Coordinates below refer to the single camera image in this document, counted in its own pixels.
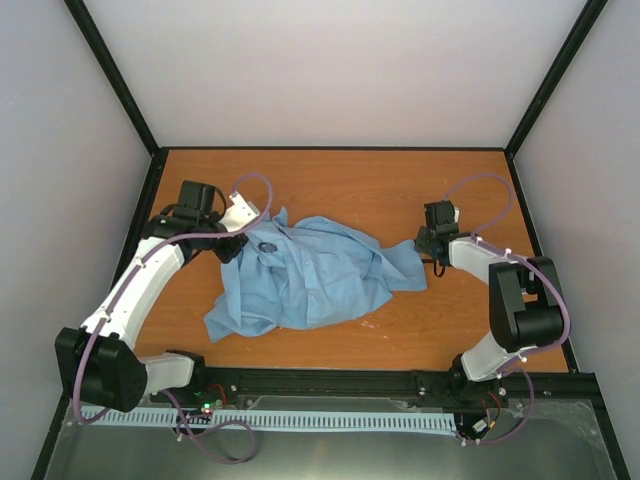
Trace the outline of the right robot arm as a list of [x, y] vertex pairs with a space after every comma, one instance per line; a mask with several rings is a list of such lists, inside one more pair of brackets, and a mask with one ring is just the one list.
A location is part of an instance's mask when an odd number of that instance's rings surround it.
[[424, 213], [415, 250], [426, 256], [423, 262], [435, 276], [456, 269], [488, 287], [488, 333], [452, 361], [451, 394], [462, 396], [500, 379], [514, 362], [564, 344], [570, 314], [550, 258], [523, 257], [462, 232], [459, 210], [449, 200], [425, 204]]

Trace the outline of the light blue shirt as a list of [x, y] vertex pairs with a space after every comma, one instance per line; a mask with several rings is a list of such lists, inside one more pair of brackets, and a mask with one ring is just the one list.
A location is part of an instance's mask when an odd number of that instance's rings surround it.
[[[261, 252], [261, 242], [278, 251]], [[396, 292], [427, 288], [413, 241], [384, 248], [322, 216], [291, 225], [285, 209], [249, 231], [239, 256], [222, 265], [221, 280], [223, 292], [204, 317], [212, 342], [351, 321], [378, 310]]]

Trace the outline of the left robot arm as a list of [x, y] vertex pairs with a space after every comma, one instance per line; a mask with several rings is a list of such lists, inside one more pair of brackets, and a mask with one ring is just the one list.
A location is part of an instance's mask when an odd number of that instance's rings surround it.
[[171, 278], [204, 251], [227, 263], [246, 245], [259, 209], [238, 192], [186, 181], [178, 200], [153, 216], [133, 258], [101, 305], [77, 329], [55, 340], [63, 388], [82, 423], [85, 403], [103, 412], [129, 412], [144, 397], [173, 389], [186, 402], [201, 400], [208, 378], [201, 356], [171, 350], [141, 358], [142, 326]]

